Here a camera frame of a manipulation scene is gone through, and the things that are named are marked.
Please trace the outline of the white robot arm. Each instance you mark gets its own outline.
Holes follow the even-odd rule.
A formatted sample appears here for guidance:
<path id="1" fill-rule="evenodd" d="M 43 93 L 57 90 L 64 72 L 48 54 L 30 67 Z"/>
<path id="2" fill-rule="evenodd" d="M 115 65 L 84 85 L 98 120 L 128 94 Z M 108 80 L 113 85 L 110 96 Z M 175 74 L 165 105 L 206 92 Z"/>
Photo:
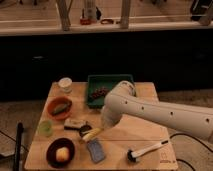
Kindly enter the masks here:
<path id="1" fill-rule="evenodd" d="M 145 119 L 213 144 L 213 108 L 176 103 L 148 101 L 135 96 L 135 86 L 119 82 L 104 98 L 101 124 L 104 128 L 117 125 L 123 114 Z"/>

